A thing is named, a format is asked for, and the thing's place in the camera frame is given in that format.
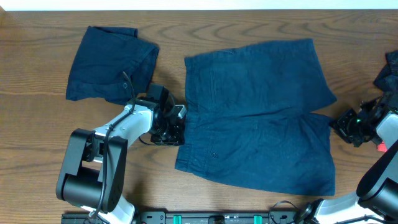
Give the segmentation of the blue denim shorts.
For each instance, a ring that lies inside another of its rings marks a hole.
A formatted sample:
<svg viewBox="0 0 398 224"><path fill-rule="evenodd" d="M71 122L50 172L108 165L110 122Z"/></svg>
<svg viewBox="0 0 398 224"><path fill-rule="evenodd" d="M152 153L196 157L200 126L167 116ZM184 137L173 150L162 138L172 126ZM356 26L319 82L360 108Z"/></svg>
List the blue denim shorts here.
<svg viewBox="0 0 398 224"><path fill-rule="evenodd" d="M335 194L332 105L313 40L277 40L185 59L185 142L175 168L221 184Z"/></svg>

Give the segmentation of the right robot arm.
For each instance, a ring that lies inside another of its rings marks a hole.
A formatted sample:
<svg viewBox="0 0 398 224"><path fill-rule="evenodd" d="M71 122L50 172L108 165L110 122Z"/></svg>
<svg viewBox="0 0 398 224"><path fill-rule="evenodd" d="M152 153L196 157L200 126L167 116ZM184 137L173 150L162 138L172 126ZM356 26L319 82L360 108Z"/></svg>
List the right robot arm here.
<svg viewBox="0 0 398 224"><path fill-rule="evenodd" d="M355 147L372 141L384 144L385 153L355 192L308 204L296 215L296 223L397 223L397 93L386 92L360 108L345 111L330 126Z"/></svg>

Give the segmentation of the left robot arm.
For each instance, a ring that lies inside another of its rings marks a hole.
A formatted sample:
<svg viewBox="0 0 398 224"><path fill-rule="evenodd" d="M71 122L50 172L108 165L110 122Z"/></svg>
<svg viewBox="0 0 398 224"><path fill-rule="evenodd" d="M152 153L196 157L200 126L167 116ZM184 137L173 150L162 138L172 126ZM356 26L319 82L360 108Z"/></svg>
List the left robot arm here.
<svg viewBox="0 0 398 224"><path fill-rule="evenodd" d="M66 213L62 223L136 223L136 209L122 195L127 150L145 133L155 146L184 144L186 113L185 105L177 104L168 89L151 84L144 96L132 96L103 126L74 130L56 196L85 212Z"/></svg>

